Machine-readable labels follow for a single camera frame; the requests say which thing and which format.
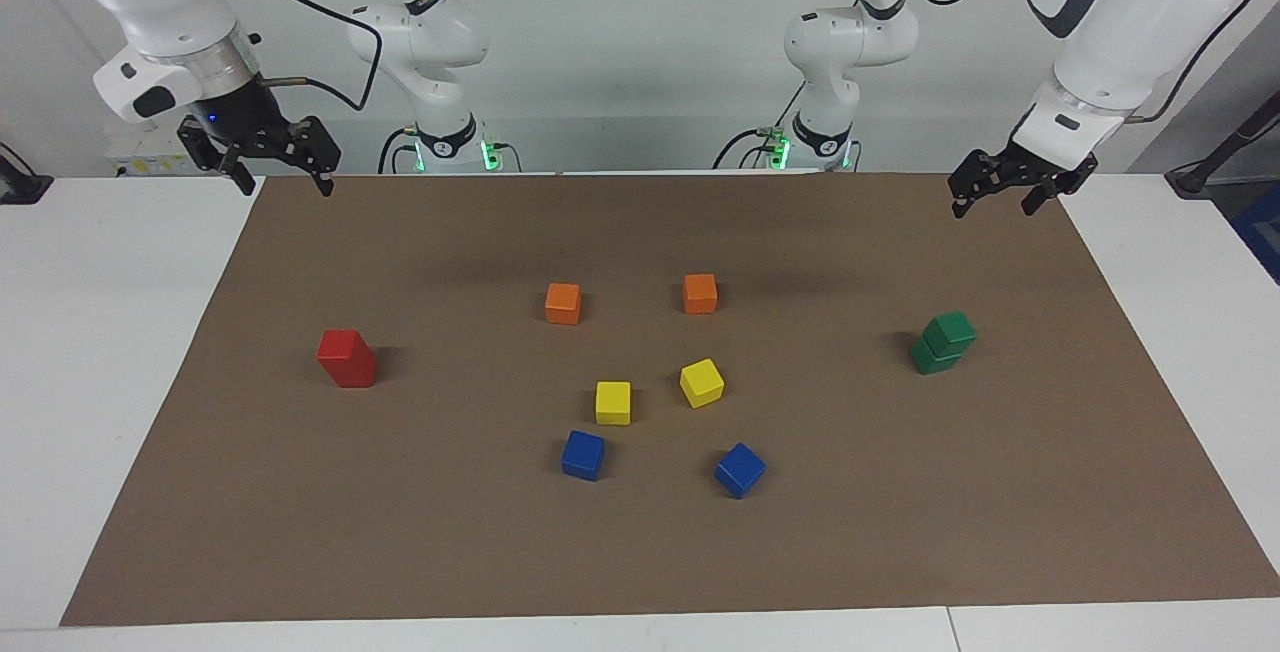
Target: blue object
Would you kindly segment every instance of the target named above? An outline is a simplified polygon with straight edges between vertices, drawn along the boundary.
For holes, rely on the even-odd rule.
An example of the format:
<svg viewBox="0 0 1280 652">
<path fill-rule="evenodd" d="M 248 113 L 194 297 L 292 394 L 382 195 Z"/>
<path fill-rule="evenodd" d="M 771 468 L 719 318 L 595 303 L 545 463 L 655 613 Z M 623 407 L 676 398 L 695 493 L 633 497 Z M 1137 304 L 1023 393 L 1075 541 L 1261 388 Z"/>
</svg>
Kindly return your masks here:
<svg viewBox="0 0 1280 652">
<path fill-rule="evenodd" d="M 1280 282 L 1280 184 L 1233 219 L 1231 227 L 1271 278 Z"/>
<path fill-rule="evenodd" d="M 764 460 L 758 457 L 750 447 L 739 442 L 716 465 L 716 479 L 724 485 L 724 489 L 728 489 L 735 500 L 741 500 L 755 487 L 756 482 L 760 482 L 764 466 Z"/>
<path fill-rule="evenodd" d="M 561 455 L 561 469 L 564 474 L 595 482 L 600 479 L 604 466 L 604 438 L 585 432 L 568 433 L 564 452 Z"/>
</svg>

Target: blue cube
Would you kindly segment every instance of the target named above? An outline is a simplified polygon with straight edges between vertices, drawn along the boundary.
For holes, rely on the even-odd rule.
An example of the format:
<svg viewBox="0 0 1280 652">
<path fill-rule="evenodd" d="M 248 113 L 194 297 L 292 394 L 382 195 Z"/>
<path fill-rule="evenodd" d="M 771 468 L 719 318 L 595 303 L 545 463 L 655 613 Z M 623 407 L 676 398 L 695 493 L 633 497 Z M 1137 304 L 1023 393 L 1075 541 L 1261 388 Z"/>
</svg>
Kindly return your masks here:
<svg viewBox="0 0 1280 652">
<path fill-rule="evenodd" d="M 716 479 L 724 485 L 724 489 L 728 489 L 735 500 L 741 500 L 755 487 L 756 482 L 760 482 L 764 466 L 764 460 L 758 457 L 750 447 L 739 442 L 716 465 Z"/>
<path fill-rule="evenodd" d="M 604 465 L 604 438 L 585 432 L 568 433 L 564 452 L 561 455 L 561 469 L 564 474 L 595 482 L 600 479 Z"/>
</svg>

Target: wall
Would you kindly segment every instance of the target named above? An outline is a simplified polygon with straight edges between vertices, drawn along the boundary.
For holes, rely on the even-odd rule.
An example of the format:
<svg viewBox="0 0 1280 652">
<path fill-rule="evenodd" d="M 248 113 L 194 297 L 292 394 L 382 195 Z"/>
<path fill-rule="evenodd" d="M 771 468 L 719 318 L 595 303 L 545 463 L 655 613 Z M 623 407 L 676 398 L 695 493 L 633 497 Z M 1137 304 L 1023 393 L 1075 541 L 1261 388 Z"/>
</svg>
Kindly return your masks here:
<svg viewBox="0 0 1280 652">
<path fill-rule="evenodd" d="M 114 54 L 122 38 L 102 10 L 91 0 L 59 1 L 92 50 Z M 270 74 L 308 74 L 352 92 L 360 88 L 364 70 L 346 49 L 340 24 L 289 0 L 230 1 L 246 31 L 265 33 L 259 55 Z M 374 0 L 319 1 L 351 9 Z M 516 142 L 534 169 L 708 167 L 732 133 L 772 123 L 799 85 L 800 74 L 782 54 L 791 17 L 850 3 L 467 1 L 488 20 L 493 47 L 483 65 L 461 70 L 461 77 L 476 111 Z M 1258 0 L 1225 33 L 1185 96 L 1275 1 Z M 1057 42 L 1023 0 L 968 0 L 947 9 L 915 4 L 924 29 L 918 54 L 891 68 L 858 73 L 864 87 L 856 127 L 867 143 L 864 169 L 951 169 L 974 146 L 1002 147 L 1055 56 Z M 24 24 L 28 33 L 38 22 Z M 5 78 L 60 74 L 68 87 L 79 79 L 83 90 L 92 90 L 87 70 L 59 68 L 44 58 L 14 68 L 6 60 L 3 67 Z M 371 169 L 385 133 L 410 122 L 407 102 L 385 83 L 358 119 L 314 90 L 279 95 L 288 114 L 319 114 L 330 123 L 346 151 L 347 172 Z M 101 123 L 100 109 L 67 104 L 61 91 L 58 96 L 64 118 L 77 128 Z M 10 117 L 6 111 L 0 120 L 8 123 Z M 1129 168 L 1160 128 L 1126 129 L 1107 142 L 1101 150 L 1103 169 Z M 19 124 L 12 133 L 28 149 L 49 146 L 28 127 Z M 61 170 L 96 164 L 99 150 L 91 140 L 64 134 L 59 145 L 67 147 L 60 155 L 78 160 L 63 163 Z"/>
<path fill-rule="evenodd" d="M 1138 158 L 1133 172 L 1164 172 L 1203 159 L 1253 110 L 1280 91 L 1280 8 L 1235 50 L 1165 132 Z M 1280 134 L 1239 151 L 1215 182 L 1280 179 Z"/>
</svg>

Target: red cube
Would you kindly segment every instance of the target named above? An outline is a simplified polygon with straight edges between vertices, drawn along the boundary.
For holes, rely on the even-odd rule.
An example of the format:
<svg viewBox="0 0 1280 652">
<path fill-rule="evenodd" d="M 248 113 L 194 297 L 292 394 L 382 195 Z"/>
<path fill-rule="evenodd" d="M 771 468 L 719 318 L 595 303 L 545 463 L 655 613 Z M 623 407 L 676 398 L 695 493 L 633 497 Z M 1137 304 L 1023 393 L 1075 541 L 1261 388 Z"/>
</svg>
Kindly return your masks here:
<svg viewBox="0 0 1280 652">
<path fill-rule="evenodd" d="M 356 329 L 325 329 L 316 360 L 338 387 L 372 387 L 378 357 Z"/>
</svg>

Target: orange cube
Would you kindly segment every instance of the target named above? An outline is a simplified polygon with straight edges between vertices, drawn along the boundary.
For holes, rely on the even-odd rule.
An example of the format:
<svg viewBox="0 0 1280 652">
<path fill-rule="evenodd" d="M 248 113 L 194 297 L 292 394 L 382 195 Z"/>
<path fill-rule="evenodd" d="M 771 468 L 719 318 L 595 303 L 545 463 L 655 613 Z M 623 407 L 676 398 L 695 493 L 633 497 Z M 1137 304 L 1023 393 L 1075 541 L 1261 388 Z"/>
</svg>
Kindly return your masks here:
<svg viewBox="0 0 1280 652">
<path fill-rule="evenodd" d="M 582 315 L 582 288 L 553 282 L 547 288 L 547 320 L 552 324 L 577 324 Z"/>
<path fill-rule="evenodd" d="M 685 314 L 709 315 L 716 311 L 719 295 L 716 292 L 714 274 L 685 275 Z"/>
</svg>

